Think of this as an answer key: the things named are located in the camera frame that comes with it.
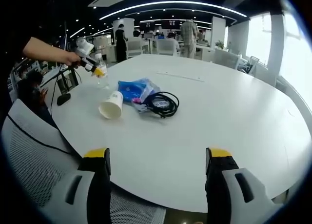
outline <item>blue plastic bag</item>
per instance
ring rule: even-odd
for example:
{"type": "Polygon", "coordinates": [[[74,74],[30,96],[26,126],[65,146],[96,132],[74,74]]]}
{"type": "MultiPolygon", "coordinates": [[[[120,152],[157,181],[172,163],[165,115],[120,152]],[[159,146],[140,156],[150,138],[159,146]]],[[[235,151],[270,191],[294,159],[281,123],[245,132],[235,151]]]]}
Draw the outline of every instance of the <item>blue plastic bag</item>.
{"type": "Polygon", "coordinates": [[[136,81],[119,81],[118,91],[123,95],[125,102],[131,102],[133,98],[141,98],[146,88],[146,84],[136,81]]]}

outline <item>paper cup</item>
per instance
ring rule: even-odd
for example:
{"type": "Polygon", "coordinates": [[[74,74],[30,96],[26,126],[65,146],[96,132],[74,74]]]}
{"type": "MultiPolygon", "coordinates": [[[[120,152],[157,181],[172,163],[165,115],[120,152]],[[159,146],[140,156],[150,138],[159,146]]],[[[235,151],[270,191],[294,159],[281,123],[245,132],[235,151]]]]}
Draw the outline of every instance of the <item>paper cup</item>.
{"type": "Polygon", "coordinates": [[[99,112],[108,119],[117,119],[122,115],[123,95],[114,91],[110,97],[100,104],[99,112]]]}

